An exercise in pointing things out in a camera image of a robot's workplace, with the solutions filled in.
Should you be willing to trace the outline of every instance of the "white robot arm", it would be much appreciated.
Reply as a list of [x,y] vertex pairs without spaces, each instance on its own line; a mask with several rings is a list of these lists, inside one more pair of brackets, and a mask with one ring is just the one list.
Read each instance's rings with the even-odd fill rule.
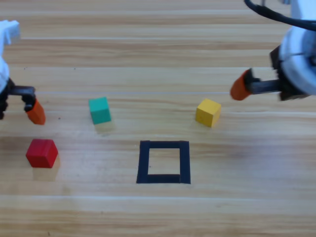
[[20,95],[25,103],[24,111],[34,124],[45,124],[43,107],[37,101],[35,89],[31,86],[18,86],[10,78],[9,66],[3,59],[3,51],[6,45],[20,39],[20,26],[17,21],[0,21],[0,120],[8,106],[6,100],[9,95]]
[[20,28],[17,21],[0,22],[0,93],[5,89],[10,77],[9,66],[2,57],[4,46],[12,44],[18,38],[20,38]]
[[291,5],[292,18],[255,5],[250,0],[244,2],[259,15],[292,27],[281,45],[270,53],[278,79],[261,81],[254,78],[252,69],[249,69],[235,81],[231,89],[232,98],[244,100],[251,94],[280,92],[281,101],[285,101],[316,95],[316,1],[279,0]]

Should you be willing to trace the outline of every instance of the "black square outline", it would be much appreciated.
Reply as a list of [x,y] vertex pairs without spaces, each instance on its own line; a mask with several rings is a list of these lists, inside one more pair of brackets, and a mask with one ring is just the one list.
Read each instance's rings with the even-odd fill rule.
[[[180,149],[180,174],[148,174],[149,150]],[[188,141],[140,141],[137,184],[191,184]]]

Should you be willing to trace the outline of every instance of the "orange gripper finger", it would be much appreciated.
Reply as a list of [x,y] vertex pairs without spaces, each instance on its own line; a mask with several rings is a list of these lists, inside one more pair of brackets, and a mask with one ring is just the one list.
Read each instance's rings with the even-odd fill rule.
[[248,72],[249,70],[246,70],[233,84],[231,88],[231,97],[234,100],[244,100],[251,95],[251,93],[247,91],[244,83],[244,77]]
[[26,112],[29,120],[34,124],[44,125],[46,121],[46,116],[42,105],[36,99],[34,107],[32,110]]

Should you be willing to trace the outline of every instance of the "cube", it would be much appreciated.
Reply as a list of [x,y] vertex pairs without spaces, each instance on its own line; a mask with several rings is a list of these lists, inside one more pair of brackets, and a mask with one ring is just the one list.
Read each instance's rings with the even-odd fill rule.
[[94,124],[111,121],[110,108],[106,97],[89,100],[89,107]]
[[205,126],[212,127],[218,121],[221,110],[221,104],[209,99],[204,99],[197,107],[196,121]]
[[52,168],[58,155],[58,150],[53,140],[33,139],[26,153],[33,168]]

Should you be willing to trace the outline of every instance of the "wood grain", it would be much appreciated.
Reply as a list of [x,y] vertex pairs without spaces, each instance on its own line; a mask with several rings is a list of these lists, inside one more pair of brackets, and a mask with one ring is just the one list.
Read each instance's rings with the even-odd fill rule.
[[[0,0],[0,13],[21,23],[11,77],[36,87],[47,116],[33,125],[8,99],[0,236],[316,235],[316,98],[229,95],[250,67],[275,78],[269,53],[287,25],[241,0]],[[113,121],[94,126],[88,100],[101,96]],[[222,104],[214,128],[194,120],[204,98]],[[52,169],[30,167],[34,138],[55,141]],[[141,140],[189,141],[192,183],[136,184]],[[177,151],[152,151],[150,166],[178,172]]]

